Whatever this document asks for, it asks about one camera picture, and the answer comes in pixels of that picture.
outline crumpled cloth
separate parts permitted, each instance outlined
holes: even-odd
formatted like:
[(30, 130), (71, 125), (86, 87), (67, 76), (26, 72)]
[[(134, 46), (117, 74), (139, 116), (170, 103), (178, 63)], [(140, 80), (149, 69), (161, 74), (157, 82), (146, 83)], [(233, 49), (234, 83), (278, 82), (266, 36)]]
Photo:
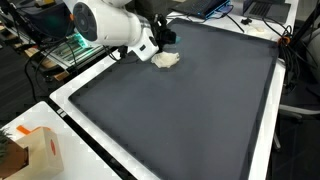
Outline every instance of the crumpled cloth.
[(158, 66), (158, 68), (170, 68), (171, 66), (177, 64), (180, 60), (179, 53), (167, 53), (161, 52), (155, 54), (151, 62)]

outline wire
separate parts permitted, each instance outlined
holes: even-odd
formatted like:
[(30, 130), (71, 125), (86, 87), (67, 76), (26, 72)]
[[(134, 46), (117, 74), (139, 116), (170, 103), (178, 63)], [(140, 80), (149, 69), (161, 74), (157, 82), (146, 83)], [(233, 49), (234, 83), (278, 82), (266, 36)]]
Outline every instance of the wire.
[(18, 29), (17, 21), (15, 20), (15, 18), (13, 18), (13, 24), (14, 24), (14, 27), (16, 28), (16, 30), (17, 30), (17, 35), (18, 35), (18, 38), (19, 38), (19, 42), (20, 42), (20, 44), (22, 44), (22, 42), (21, 42), (21, 36), (20, 36), (20, 31), (19, 31), (19, 29)]
[(36, 97), (36, 92), (35, 92), (35, 89), (34, 89), (34, 85), (33, 85), (33, 82), (29, 76), (29, 73), (28, 73), (28, 65), (29, 63), (31, 62), (31, 58), (32, 56), (28, 59), (28, 61), (26, 62), (26, 64), (24, 65), (24, 73), (26, 74), (27, 78), (28, 78), (28, 81), (30, 83), (30, 86), (31, 86), (31, 91), (32, 91), (32, 98), (35, 102), (38, 102), (37, 100), (37, 97)]
[(40, 69), (40, 66), (41, 66), (41, 64), (42, 64), (42, 62), (53, 52), (53, 51), (55, 51), (58, 47), (59, 47), (59, 45), (61, 44), (61, 42), (59, 43), (59, 44), (57, 44), (56, 46), (53, 46), (53, 48), (39, 61), (39, 63), (38, 63), (38, 66), (37, 66), (37, 68), (36, 68), (36, 71), (35, 71), (35, 79), (36, 79), (36, 83), (37, 83), (37, 86), (41, 89), (41, 91), (43, 91), (43, 92), (46, 92), (44, 89), (42, 89), (42, 87), (40, 86), (40, 84), (39, 84), (39, 81), (38, 81), (38, 71), (39, 71), (39, 69)]
[(210, 20), (210, 19), (222, 19), (222, 18), (224, 18), (225, 16), (227, 16), (227, 15), (233, 10), (233, 8), (234, 8), (233, 5), (228, 5), (228, 6), (226, 6), (226, 7), (231, 7), (231, 9), (230, 9), (228, 12), (216, 11), (216, 13), (217, 13), (217, 12), (222, 13), (220, 17), (209, 17), (209, 18), (204, 19), (203, 21), (193, 21), (192, 19), (190, 19), (190, 15), (181, 15), (181, 16), (187, 16), (187, 19), (188, 19), (189, 21), (193, 22), (193, 23), (202, 24), (202, 23), (207, 22), (207, 21)]
[(120, 59), (117, 59), (116, 57), (114, 57), (112, 51), (110, 50), (110, 48), (108, 46), (103, 46), (104, 50), (106, 51), (107, 55), (114, 61), (119, 61)]
[(316, 14), (317, 14), (317, 10), (318, 10), (318, 4), (319, 4), (319, 0), (317, 1), (316, 7), (314, 9), (314, 13), (313, 13), (313, 21), (312, 21), (312, 26), (311, 26), (311, 33), (309, 36), (309, 40), (308, 40), (308, 44), (311, 42), (312, 40), (312, 35), (313, 35), (313, 28), (314, 28), (314, 23), (316, 21)]
[(228, 14), (226, 14), (226, 16), (227, 16), (232, 22), (234, 22), (234, 23), (238, 26), (238, 28), (244, 33), (244, 30), (241, 28), (241, 26), (240, 26), (233, 18), (231, 18)]
[[(269, 25), (269, 23), (266, 22), (266, 19), (271, 20), (272, 22), (281, 26), (283, 28), (283, 33), (281, 34), (278, 31), (276, 31), (274, 28), (272, 28)], [(289, 43), (293, 36), (292, 26), (289, 25), (287, 27), (284, 27), (281, 23), (269, 17), (263, 17), (262, 20), (266, 24), (266, 26), (268, 26), (273, 32), (275, 32), (280, 37), (278, 41), (278, 48), (280, 52), (279, 55), (280, 57), (283, 58), (286, 65), (287, 82), (286, 82), (286, 88), (285, 88), (286, 92), (284, 93), (284, 95), (288, 95), (296, 89), (298, 79), (300, 78), (301, 71), (300, 71), (300, 65), (299, 65), (298, 59), (300, 59), (301, 61), (304, 61), (304, 59), (301, 58), (301, 56), (289, 46)]]
[(74, 51), (73, 51), (73, 49), (71, 48), (71, 46), (70, 46), (70, 44), (68, 42), (65, 42), (65, 43), (67, 44), (67, 46), (71, 50), (71, 53), (72, 53), (72, 56), (73, 56), (74, 65), (75, 65), (75, 68), (76, 68), (76, 73), (77, 73), (77, 75), (79, 75), (78, 64), (77, 64), (76, 56), (74, 55)]

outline desk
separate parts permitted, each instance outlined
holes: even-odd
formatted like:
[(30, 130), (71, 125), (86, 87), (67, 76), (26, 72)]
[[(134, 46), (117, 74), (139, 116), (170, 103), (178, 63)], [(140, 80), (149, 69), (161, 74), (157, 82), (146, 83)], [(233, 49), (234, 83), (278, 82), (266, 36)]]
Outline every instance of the desk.
[[(287, 24), (294, 25), (295, 14), (297, 12), (298, 0), (288, 1), (292, 3), (291, 10), (289, 13), (289, 19)], [(233, 13), (239, 12), (239, 7), (241, 4), (234, 3), (235, 10)], [(244, 17), (237, 14), (230, 14), (237, 22)], [(234, 32), (241, 32), (238, 27), (233, 24), (229, 19), (223, 18), (220, 20), (210, 20), (205, 23), (206, 25), (218, 27), (222, 29), (227, 29)], [(268, 31), (267, 26), (263, 22), (258, 20), (253, 20), (252, 23), (255, 27), (263, 27), (265, 33), (253, 33), (250, 29), (252, 27), (242, 26), (246, 34), (250, 36), (261, 37), (269, 40), (277, 40), (278, 37), (275, 33)], [(272, 27), (282, 32), (281, 28), (276, 24), (272, 24)], [(146, 167), (144, 167), (140, 162), (138, 162), (132, 155), (128, 154), (119, 144), (112, 140), (107, 134), (100, 130), (94, 123), (92, 123), (85, 115), (83, 115), (71, 102), (68, 97), (85, 85), (87, 82), (95, 78), (105, 69), (114, 64), (111, 58), (106, 57), (96, 63), (87, 71), (83, 72), (75, 79), (55, 91), (50, 95), (50, 98), (58, 104), (76, 123), (78, 123), (86, 132), (88, 132), (95, 140), (101, 144), (101, 146), (108, 151), (115, 159), (117, 159), (128, 171), (130, 171), (137, 179), (158, 179), (152, 172), (150, 172)], [(272, 82), (266, 102), (266, 107), (264, 115), (261, 122), (260, 132), (257, 140), (257, 145), (255, 153), (253, 155), (253, 162), (251, 166), (251, 171), (249, 175), (250, 180), (263, 180), (266, 177), (269, 156), (271, 151), (271, 145), (274, 135), (274, 129), (276, 124), (277, 112), (280, 103), (281, 90), (283, 86), (283, 80), (285, 76), (285, 67), (282, 65), (281, 61), (277, 62), (275, 67), (274, 75), (272, 77)]]
[(4, 127), (13, 140), (23, 136), (15, 129), (19, 125), (27, 129), (46, 126), (57, 134), (64, 171), (53, 180), (121, 179), (45, 102), (36, 104)]

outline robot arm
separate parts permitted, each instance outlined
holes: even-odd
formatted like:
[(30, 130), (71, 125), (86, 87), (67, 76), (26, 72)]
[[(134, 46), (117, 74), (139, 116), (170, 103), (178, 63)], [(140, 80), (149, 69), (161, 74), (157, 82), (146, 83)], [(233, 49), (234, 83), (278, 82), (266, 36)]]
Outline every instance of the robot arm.
[(124, 9), (130, 1), (66, 0), (65, 3), (73, 13), (75, 27), (86, 40), (98, 45), (128, 46), (146, 61), (159, 47), (148, 20)]

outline dark gray surface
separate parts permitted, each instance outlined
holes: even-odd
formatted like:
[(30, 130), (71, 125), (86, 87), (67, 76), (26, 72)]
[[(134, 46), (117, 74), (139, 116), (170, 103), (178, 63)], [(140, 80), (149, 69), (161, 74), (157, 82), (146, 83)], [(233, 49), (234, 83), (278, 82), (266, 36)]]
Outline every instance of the dark gray surface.
[(172, 29), (182, 37), (167, 48), (177, 65), (115, 65), (71, 101), (160, 178), (244, 179), (276, 53), (212, 27)]

